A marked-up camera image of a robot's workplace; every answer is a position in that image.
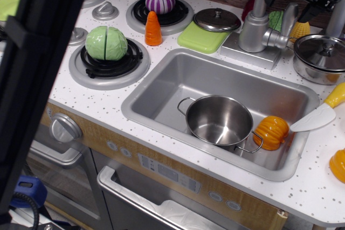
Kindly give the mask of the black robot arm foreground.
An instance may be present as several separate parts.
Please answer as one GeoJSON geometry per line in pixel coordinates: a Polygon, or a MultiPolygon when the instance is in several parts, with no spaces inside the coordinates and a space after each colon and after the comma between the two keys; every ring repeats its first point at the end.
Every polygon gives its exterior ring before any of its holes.
{"type": "MultiPolygon", "coordinates": [[[[82,0],[21,0],[18,14],[9,19],[9,35],[1,62],[1,213],[8,211],[29,146],[37,130],[51,88],[58,75],[67,41],[82,0]]],[[[174,140],[147,124],[109,114],[99,123],[116,144],[131,152],[148,151],[156,160],[173,159],[218,179],[268,204],[322,226],[344,225],[344,184],[330,172],[328,160],[344,147],[344,109],[337,108],[334,126],[299,133],[305,145],[297,155],[296,175],[273,182],[223,159],[223,150],[210,153],[174,140]]]]}

